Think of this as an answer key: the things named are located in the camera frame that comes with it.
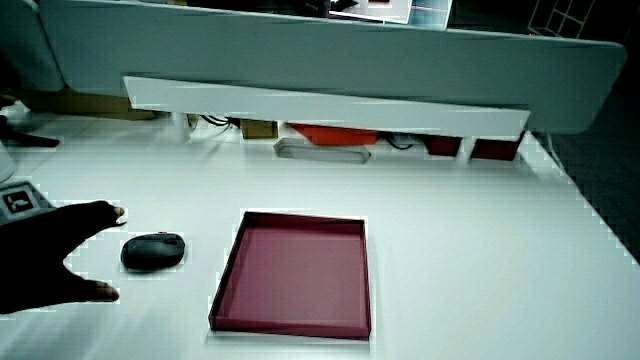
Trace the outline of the person's right hand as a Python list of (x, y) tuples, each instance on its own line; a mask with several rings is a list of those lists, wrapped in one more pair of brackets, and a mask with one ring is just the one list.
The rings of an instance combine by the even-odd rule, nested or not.
[(1, 227), (1, 313), (74, 302), (114, 302), (111, 285), (72, 273), (64, 259), (87, 238), (119, 227), (105, 200), (65, 205)]

